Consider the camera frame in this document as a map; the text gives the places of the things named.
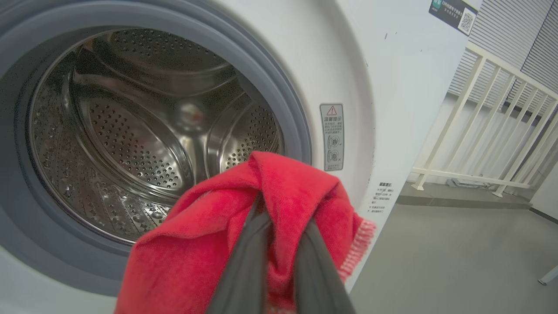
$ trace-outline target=cloth frayed edge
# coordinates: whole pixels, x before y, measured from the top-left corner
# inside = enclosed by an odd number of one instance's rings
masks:
[[[368,247],[372,242],[374,237],[374,232],[376,231],[376,224],[372,221],[363,220],[358,227],[357,234],[353,239],[349,248],[349,253],[345,257],[345,261],[338,269],[339,276],[341,280],[345,282],[349,278],[357,267],[358,263],[362,260],[362,257],[368,251]]]

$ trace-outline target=warning label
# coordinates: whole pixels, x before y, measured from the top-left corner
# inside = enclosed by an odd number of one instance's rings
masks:
[[[345,127],[343,104],[321,104],[321,125],[324,130],[324,170],[343,169]]]

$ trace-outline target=gray rubber seal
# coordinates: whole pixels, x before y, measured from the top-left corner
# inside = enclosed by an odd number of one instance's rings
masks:
[[[49,277],[115,296],[130,250],[82,227],[57,206],[35,175],[25,140],[28,104],[38,80],[61,52],[92,34],[156,28],[219,54],[270,104],[287,156],[311,163],[302,105],[284,72],[256,38],[206,3],[27,0],[0,3],[0,9],[0,166],[9,178],[0,193],[0,245]]]

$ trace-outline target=warning triangle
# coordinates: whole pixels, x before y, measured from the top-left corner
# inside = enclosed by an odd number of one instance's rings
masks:
[[[335,111],[335,107],[331,107],[331,109],[328,111],[328,116],[336,116],[337,115],[337,111]]]

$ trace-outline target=white furniture leg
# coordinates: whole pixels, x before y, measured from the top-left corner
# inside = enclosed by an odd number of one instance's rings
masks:
[[[546,286],[547,283],[551,282],[554,278],[558,276],[558,265],[554,267],[549,273],[547,273],[544,277],[538,280],[538,282],[542,283]]]

